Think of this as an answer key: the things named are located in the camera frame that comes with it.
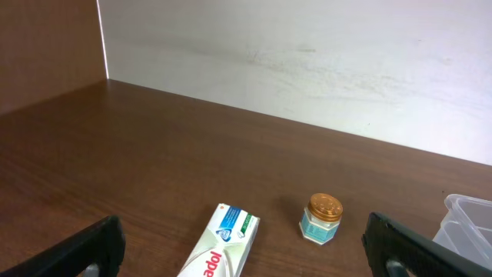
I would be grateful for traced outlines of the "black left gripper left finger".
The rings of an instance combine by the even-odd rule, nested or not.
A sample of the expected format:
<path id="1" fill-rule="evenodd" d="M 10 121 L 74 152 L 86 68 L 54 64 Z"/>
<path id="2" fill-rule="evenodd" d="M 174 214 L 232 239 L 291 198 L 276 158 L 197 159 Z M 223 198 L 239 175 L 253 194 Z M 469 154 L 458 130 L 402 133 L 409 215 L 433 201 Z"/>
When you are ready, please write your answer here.
<path id="1" fill-rule="evenodd" d="M 125 256 L 125 235 L 116 215 L 107 216 L 51 248 L 1 273 L 4 277 L 77 276 L 95 265 L 115 277 Z"/>

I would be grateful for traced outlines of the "white Panadol medicine box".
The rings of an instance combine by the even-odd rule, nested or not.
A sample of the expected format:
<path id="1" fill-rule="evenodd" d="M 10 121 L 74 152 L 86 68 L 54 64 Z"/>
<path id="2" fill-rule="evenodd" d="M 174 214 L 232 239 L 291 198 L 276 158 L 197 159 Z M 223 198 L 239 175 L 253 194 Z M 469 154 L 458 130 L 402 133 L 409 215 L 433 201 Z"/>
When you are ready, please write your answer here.
<path id="1" fill-rule="evenodd" d="M 243 209 L 218 204 L 178 277 L 239 277 L 259 223 Z"/>

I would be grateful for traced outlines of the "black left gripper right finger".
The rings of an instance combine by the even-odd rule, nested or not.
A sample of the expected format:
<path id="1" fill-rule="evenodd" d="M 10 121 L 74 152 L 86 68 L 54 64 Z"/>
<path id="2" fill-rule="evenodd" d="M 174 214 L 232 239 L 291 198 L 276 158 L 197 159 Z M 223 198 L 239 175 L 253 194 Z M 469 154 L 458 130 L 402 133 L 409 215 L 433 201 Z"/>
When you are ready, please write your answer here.
<path id="1" fill-rule="evenodd" d="M 361 240 L 374 276 L 491 277 L 491 270 L 379 212 L 368 216 Z"/>

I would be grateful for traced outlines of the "small jar with gold lid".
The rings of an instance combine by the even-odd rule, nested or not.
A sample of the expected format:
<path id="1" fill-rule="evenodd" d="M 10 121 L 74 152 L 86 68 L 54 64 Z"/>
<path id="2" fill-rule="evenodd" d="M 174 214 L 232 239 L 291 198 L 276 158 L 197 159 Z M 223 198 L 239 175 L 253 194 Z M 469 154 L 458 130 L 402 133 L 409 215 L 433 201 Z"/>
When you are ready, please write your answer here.
<path id="1" fill-rule="evenodd" d="M 334 238 L 343 211 L 343 205 L 335 197 L 324 193 L 313 194 L 299 222 L 301 234 L 318 245 L 326 244 Z"/>

